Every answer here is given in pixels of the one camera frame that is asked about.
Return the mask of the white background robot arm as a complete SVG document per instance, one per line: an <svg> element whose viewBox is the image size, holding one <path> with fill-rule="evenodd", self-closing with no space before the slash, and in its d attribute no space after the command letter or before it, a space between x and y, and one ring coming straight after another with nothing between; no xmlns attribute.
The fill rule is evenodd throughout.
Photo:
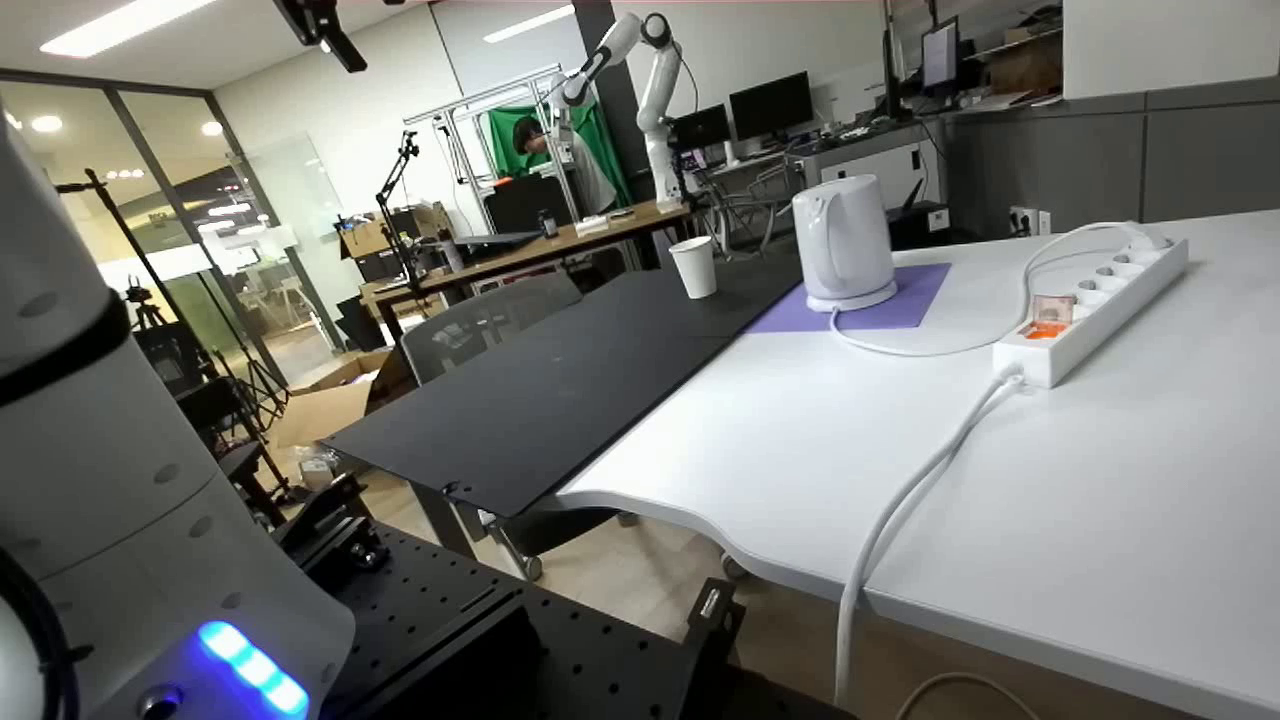
<svg viewBox="0 0 1280 720"><path fill-rule="evenodd" d="M681 170L673 153L669 105L681 81L686 48L673 37L666 11L623 11L589 51L589 58L565 76L560 98L579 105L603 67L619 67L638 48L650 48L650 81L638 105L638 129L645 137L655 202L681 202Z"/></svg>

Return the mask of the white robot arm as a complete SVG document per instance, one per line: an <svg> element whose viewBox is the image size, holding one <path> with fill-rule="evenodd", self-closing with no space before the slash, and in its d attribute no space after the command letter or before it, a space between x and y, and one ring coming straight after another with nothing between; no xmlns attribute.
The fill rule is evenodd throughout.
<svg viewBox="0 0 1280 720"><path fill-rule="evenodd" d="M260 529L0 129L0 548L32 596L5 720L319 720L357 615Z"/></svg>

